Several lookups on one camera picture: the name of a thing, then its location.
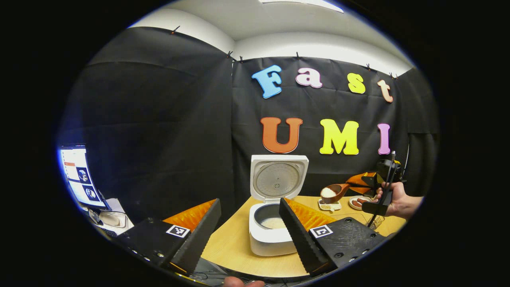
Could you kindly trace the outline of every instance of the human hand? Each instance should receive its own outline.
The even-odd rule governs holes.
[[[388,183],[383,182],[383,187],[388,186]],[[393,190],[393,197],[391,203],[386,210],[385,216],[397,216],[408,220],[420,206],[423,197],[411,197],[405,194],[404,185],[401,182],[394,182],[390,185],[390,190]],[[377,196],[374,203],[378,202],[383,195],[382,188],[377,189]]]
[[[254,281],[244,285],[243,281],[237,277],[229,276],[225,277],[224,283],[222,287],[264,287],[265,283],[263,281]]]

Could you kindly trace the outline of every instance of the ceiling light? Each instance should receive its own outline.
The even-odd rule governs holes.
[[[344,10],[342,10],[342,9],[336,7],[335,5],[330,4],[326,1],[323,1],[323,0],[259,0],[259,1],[264,4],[276,3],[276,2],[292,2],[292,3],[310,4],[310,5],[315,5],[315,6],[320,6],[320,7],[328,8],[331,10],[335,10],[340,13],[344,13]]]

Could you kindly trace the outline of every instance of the white ceiling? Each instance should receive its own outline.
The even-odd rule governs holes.
[[[412,65],[387,37],[356,16],[299,3],[258,0],[180,0],[164,8],[193,14],[213,24],[234,41],[283,32],[316,32],[350,37],[379,47]]]

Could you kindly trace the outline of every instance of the orange letter u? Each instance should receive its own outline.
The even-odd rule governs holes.
[[[264,147],[273,153],[286,154],[296,149],[299,141],[299,126],[303,120],[297,117],[290,117],[285,122],[289,125],[289,142],[282,145],[276,140],[278,125],[282,122],[277,117],[264,117],[260,120],[263,126],[262,143]]]

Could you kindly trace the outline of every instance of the pink letter i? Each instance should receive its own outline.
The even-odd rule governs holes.
[[[381,146],[379,148],[379,154],[389,154],[389,140],[388,140],[388,131],[390,130],[390,125],[388,124],[378,124],[377,127],[379,131],[381,131]]]

